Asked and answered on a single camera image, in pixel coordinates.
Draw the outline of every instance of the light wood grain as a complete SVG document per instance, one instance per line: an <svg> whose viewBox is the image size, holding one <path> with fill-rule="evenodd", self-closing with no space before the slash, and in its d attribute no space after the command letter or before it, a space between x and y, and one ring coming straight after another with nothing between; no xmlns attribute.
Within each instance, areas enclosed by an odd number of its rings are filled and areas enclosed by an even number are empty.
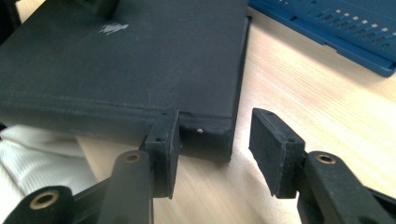
<svg viewBox="0 0 396 224"><path fill-rule="evenodd" d="M366 186L396 197L396 77L383 78L255 11L233 157L218 167L181 156L172 201L156 223L300 223L296 200L277 200L248 150L251 109L277 113L306 142L342 158ZM98 179L136 148L78 139Z"/></svg>

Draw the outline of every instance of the metal grommet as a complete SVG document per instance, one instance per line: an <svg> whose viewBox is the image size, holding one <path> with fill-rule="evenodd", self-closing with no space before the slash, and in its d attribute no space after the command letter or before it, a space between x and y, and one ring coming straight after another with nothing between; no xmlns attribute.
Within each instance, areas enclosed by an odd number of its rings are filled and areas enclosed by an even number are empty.
<svg viewBox="0 0 396 224"><path fill-rule="evenodd" d="M126 163L134 163L140 161L141 157L139 154L129 154L124 157L124 162Z"/></svg>
<svg viewBox="0 0 396 224"><path fill-rule="evenodd" d="M325 155L325 154L317 155L317 160L322 163L330 164L330 165L333 165L336 163L336 160L333 157Z"/></svg>
<svg viewBox="0 0 396 224"><path fill-rule="evenodd" d="M35 198L30 202L30 208L33 210L46 208L55 203L58 198L59 193L57 190L42 192L39 195L35 196Z"/></svg>

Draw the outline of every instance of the blue case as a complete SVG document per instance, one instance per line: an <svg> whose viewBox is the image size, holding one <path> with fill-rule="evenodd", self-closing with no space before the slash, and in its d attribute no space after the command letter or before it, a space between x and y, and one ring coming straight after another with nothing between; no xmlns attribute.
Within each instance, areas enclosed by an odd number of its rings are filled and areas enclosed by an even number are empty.
<svg viewBox="0 0 396 224"><path fill-rule="evenodd" d="M395 0L249 0L249 6L382 77L396 71Z"/></svg>

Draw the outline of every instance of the wooden desk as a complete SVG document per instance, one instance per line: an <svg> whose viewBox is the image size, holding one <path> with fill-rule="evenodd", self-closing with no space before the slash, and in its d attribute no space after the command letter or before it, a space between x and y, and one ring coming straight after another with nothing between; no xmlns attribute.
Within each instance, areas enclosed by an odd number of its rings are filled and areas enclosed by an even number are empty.
<svg viewBox="0 0 396 224"><path fill-rule="evenodd" d="M396 197L396 76L380 77L250 13L232 161L217 166L181 156L174 199L155 199L155 222L300 223L296 200L270 196L248 150L253 107L277 113L305 140L307 151L337 155L364 185ZM109 176L117 155L136 148L78 141L98 179Z"/></svg>

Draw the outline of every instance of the desk surface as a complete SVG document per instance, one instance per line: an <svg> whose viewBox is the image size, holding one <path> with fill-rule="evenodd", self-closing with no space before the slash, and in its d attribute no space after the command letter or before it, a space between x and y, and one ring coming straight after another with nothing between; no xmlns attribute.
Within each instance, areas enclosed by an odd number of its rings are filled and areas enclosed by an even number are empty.
<svg viewBox="0 0 396 224"><path fill-rule="evenodd" d="M39 2L22 1L19 8L28 14L34 8L29 4ZM337 155L365 186L396 198L396 76L380 77L250 13L232 161L218 166L180 156L174 199L154 200L155 222L300 223L296 200L270 196L248 150L253 107L277 113L305 140L306 151ZM109 176L117 155L136 148L78 141L98 179Z"/></svg>

